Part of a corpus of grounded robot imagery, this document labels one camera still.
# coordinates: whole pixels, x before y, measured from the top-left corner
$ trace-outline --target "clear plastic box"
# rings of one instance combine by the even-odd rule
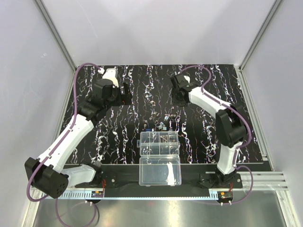
[[[178,132],[140,134],[139,185],[181,185]]]
[[[139,164],[139,185],[181,185],[179,157],[142,157]]]
[[[179,156],[178,133],[176,131],[141,132],[140,156]]]

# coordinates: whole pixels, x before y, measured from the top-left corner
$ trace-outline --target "white wall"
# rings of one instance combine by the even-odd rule
[[[303,223],[303,2],[284,1],[244,69],[277,171]]]
[[[16,227],[24,163],[51,144],[72,71],[33,0],[2,0],[0,31],[0,225]]]
[[[274,0],[43,0],[75,63],[240,64]]]

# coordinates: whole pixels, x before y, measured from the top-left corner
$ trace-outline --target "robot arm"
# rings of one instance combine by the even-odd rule
[[[121,93],[116,78],[117,70],[107,69],[103,78],[93,85],[92,94],[79,105],[74,127],[70,129],[74,120],[73,116],[64,131],[43,154],[37,159],[30,157],[25,162],[27,177],[30,179],[40,161],[48,157],[35,175],[32,186],[53,198],[58,198],[67,187],[80,183],[90,183],[97,186],[101,183],[101,169],[100,166],[96,165],[97,163],[69,169],[63,169],[63,167],[81,140],[106,116],[107,110],[112,106],[131,104],[132,95],[128,84],[124,83],[124,92]],[[67,131],[70,132],[55,152],[49,156],[50,151],[58,145]]]
[[[197,82],[190,83],[189,77],[182,74],[173,76],[171,81],[173,84],[173,104],[185,106],[188,103],[193,103],[205,109],[215,118],[217,138],[221,143],[217,172],[222,182],[231,179],[235,174],[234,162],[239,152],[239,149],[236,148],[242,144],[247,129],[240,119],[222,104],[230,106],[241,115],[243,115],[243,107],[231,105],[205,90],[202,93]]]

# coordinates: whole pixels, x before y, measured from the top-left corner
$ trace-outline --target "purple cable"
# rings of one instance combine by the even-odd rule
[[[93,221],[94,221],[94,219],[95,219],[95,217],[96,217],[97,206],[96,206],[94,203],[93,203],[93,205],[94,205],[94,210],[95,210],[94,216],[93,216],[93,218],[91,219],[91,221],[90,221],[87,225],[85,225],[84,227],[90,226],[90,225],[93,223]],[[60,221],[60,223],[61,223],[62,225],[64,225],[65,227],[72,227],[72,226],[69,226],[69,225],[65,224],[65,223],[62,221],[62,219],[61,219],[61,217],[60,217],[60,215],[59,215],[59,212],[58,212],[58,199],[56,199],[55,206],[56,206],[56,215],[57,215],[57,218],[58,218],[58,220]]]
[[[83,66],[86,66],[86,65],[92,65],[94,67],[96,67],[97,69],[100,69],[100,67],[98,65],[95,65],[93,63],[84,63],[82,65],[80,65],[76,72],[75,72],[75,76],[74,76],[74,82],[73,82],[73,95],[74,95],[74,119],[71,123],[71,126],[70,126],[70,129],[72,129],[76,123],[76,117],[77,117],[77,112],[78,112],[78,109],[77,109],[77,90],[76,90],[76,86],[77,86],[77,77],[78,77],[78,73],[80,71],[80,69],[83,67]],[[70,133],[70,130],[68,130],[64,135],[63,137],[59,140],[59,142],[54,146],[54,148],[51,150],[51,152],[49,153],[49,156],[51,156],[55,150],[59,147],[59,145],[62,143],[62,141],[67,137],[67,135]],[[34,177],[36,176],[37,172],[40,170],[41,166],[43,166],[43,164],[48,160],[49,157],[45,157],[45,159],[43,159],[43,161],[38,165],[38,167],[34,170],[33,174],[31,175],[31,177],[29,178],[28,180],[28,184],[27,184],[27,197],[30,201],[32,202],[39,202],[39,201],[42,201],[43,199],[45,199],[48,195],[45,195],[43,196],[42,198],[40,199],[33,199],[30,195],[30,186],[34,180]]]
[[[250,190],[248,191],[248,193],[246,194],[246,196],[244,196],[242,199],[240,199],[239,201],[236,201],[236,202],[233,202],[233,204],[237,204],[237,203],[240,203],[240,202],[243,202],[244,200],[247,199],[247,197],[250,195],[251,191],[252,191],[252,188],[254,186],[254,176],[252,175],[252,172],[251,170],[247,167],[247,166],[239,166],[236,168],[236,170],[239,170],[241,168],[245,168],[248,170],[248,172],[250,173],[250,177],[251,177],[251,184],[250,184]]]
[[[204,66],[201,66],[201,65],[192,65],[192,66],[188,66],[186,68],[184,68],[180,73],[183,73],[185,72],[186,70],[190,69],[190,68],[201,68],[201,69],[205,69],[207,72],[208,72],[208,79],[207,81],[201,86],[201,92],[202,94],[206,95],[207,97],[209,97],[210,99],[212,99],[213,101],[215,101],[216,103],[224,106],[225,108],[229,109],[232,113],[235,113],[240,119],[241,121],[244,123],[246,129],[247,129],[247,132],[248,132],[248,140],[246,141],[246,143],[240,145],[240,146],[237,146],[236,149],[239,149],[239,148],[242,148],[242,147],[245,147],[247,145],[249,145],[250,141],[251,141],[251,131],[250,131],[250,126],[248,125],[248,123],[246,122],[246,120],[244,119],[244,117],[241,116],[241,114],[239,114],[237,111],[235,111],[234,109],[232,109],[230,106],[226,105],[226,104],[221,104],[219,100],[217,100],[216,98],[210,96],[208,93],[205,93],[204,92],[204,87],[205,85],[211,80],[212,78],[212,74],[211,72],[208,70],[208,68],[204,67]],[[237,161],[237,151],[235,151],[234,153],[234,156],[233,156],[233,160],[232,160],[232,164],[233,165],[236,165],[236,161]]]
[[[60,217],[62,218],[64,215],[66,215],[67,213],[71,212],[74,208],[76,208],[77,206],[82,205],[83,203],[84,203],[84,202],[78,202],[78,203],[76,203],[76,204],[73,205],[71,208],[68,208],[68,211],[67,211],[67,212],[61,214]],[[48,216],[48,218],[49,218],[50,220],[58,219],[58,218],[57,218],[57,215],[56,215],[56,217],[51,217],[51,214],[49,213],[49,211],[48,211],[47,209],[46,209],[46,214],[47,214],[47,216]]]

